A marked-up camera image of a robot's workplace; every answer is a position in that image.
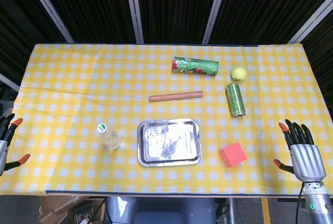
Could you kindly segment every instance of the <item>bottle cap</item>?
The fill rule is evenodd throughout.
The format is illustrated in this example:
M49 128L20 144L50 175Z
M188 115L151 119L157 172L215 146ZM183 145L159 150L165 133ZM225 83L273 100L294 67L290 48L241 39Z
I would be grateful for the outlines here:
M97 125L97 132L98 133L105 133L108 131L108 126L106 126L106 124L104 123L100 123L99 125Z

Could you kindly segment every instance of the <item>red sponge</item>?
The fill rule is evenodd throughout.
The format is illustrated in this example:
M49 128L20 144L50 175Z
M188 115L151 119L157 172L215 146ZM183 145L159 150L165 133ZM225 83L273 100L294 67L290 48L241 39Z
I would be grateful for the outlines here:
M239 142L221 149L219 151L219 155L227 167L232 167L247 159L246 154L241 148Z

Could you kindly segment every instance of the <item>brown rod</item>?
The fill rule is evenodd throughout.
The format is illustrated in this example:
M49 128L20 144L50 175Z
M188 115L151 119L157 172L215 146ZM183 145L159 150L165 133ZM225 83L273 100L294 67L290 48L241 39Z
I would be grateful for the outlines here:
M202 91L167 94L167 95L151 95L149 97L149 101L150 102L159 102L159 101L171 101L171 100L199 98L199 97L203 97Z

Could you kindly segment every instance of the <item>silver robotic hand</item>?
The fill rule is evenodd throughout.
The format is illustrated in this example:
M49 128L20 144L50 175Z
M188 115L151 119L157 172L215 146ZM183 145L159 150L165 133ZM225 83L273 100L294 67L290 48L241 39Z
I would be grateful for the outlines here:
M333 205L322 180L326 177L323 160L319 148L314 145L311 133L305 125L300 127L286 119L289 129L279 123L285 136L292 167L275 159L278 168L294 173L302 182L306 208L315 224L333 223Z

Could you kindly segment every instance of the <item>black curtain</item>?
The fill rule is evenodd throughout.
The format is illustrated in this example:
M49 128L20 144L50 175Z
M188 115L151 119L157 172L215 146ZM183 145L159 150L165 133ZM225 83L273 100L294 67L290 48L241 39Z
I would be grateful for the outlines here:
M333 11L302 41L333 119Z
M51 0L75 42L135 43L128 0Z
M139 0L145 43L201 44L213 0Z
M285 44L324 0L222 0L210 44Z
M35 44L64 42L39 0L0 0L0 73L17 85Z

